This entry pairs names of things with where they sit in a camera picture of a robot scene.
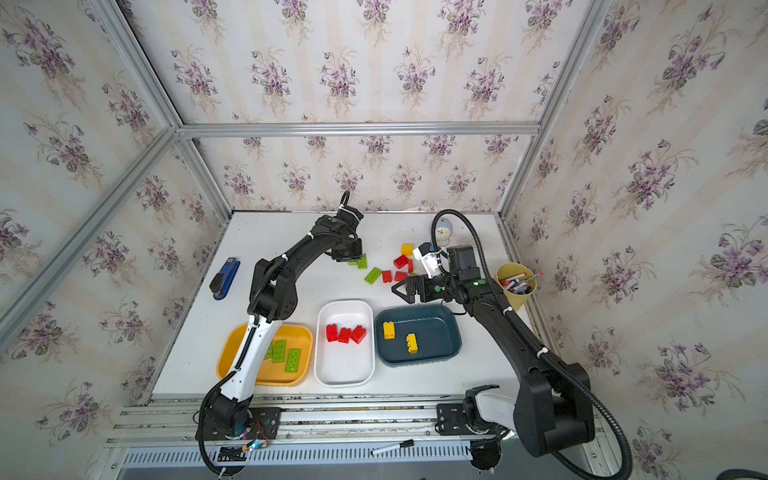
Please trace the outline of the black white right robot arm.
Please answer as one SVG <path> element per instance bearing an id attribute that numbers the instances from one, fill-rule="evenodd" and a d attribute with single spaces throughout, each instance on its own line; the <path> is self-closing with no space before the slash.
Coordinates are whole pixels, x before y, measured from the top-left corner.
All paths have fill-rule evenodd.
<path id="1" fill-rule="evenodd" d="M 457 210 L 443 209 L 432 220 L 430 240 L 418 247 L 424 266 L 422 275 L 397 282 L 392 291 L 409 304 L 435 300 L 462 305 L 493 338 L 518 379 L 518 393 L 507 429 L 516 433 L 526 451 L 534 456 L 551 455 L 571 473 L 592 478 L 563 455 L 563 450 L 595 438 L 594 416 L 600 414 L 612 430 L 621 455 L 615 479 L 628 479 L 633 471 L 629 441 L 619 422 L 590 387 L 586 370 L 567 364 L 552 352 L 522 321 L 491 275 L 482 243 L 440 250 L 437 226 L 445 216 L 454 216 L 479 235 L 470 220 Z"/>

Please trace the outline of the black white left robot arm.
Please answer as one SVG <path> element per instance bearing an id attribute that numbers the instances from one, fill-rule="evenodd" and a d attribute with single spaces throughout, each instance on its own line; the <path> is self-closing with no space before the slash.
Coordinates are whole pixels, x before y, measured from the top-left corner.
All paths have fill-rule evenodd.
<path id="1" fill-rule="evenodd" d="M 199 453 L 209 471 L 219 479 L 230 479 L 240 467 L 218 466 L 205 447 L 208 423 L 227 437 L 241 438 L 251 425 L 249 407 L 255 380 L 264 356 L 282 322 L 298 306 L 297 280 L 315 260 L 323 255 L 336 262 L 362 258 L 362 239 L 357 227 L 363 213 L 349 205 L 351 192 L 343 192 L 335 215 L 319 217 L 311 230 L 285 253 L 271 260 L 261 259 L 254 266 L 248 323 L 233 365 L 204 396 L 198 413 L 195 434 Z"/>

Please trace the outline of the long green lego brick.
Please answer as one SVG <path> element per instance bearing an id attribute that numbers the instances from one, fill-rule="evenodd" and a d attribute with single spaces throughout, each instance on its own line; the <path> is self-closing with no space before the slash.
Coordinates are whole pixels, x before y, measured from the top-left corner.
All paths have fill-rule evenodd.
<path id="1" fill-rule="evenodd" d="M 273 363 L 284 363 L 287 353 L 287 341 L 284 339 L 273 341 L 271 344 L 271 360 Z"/>

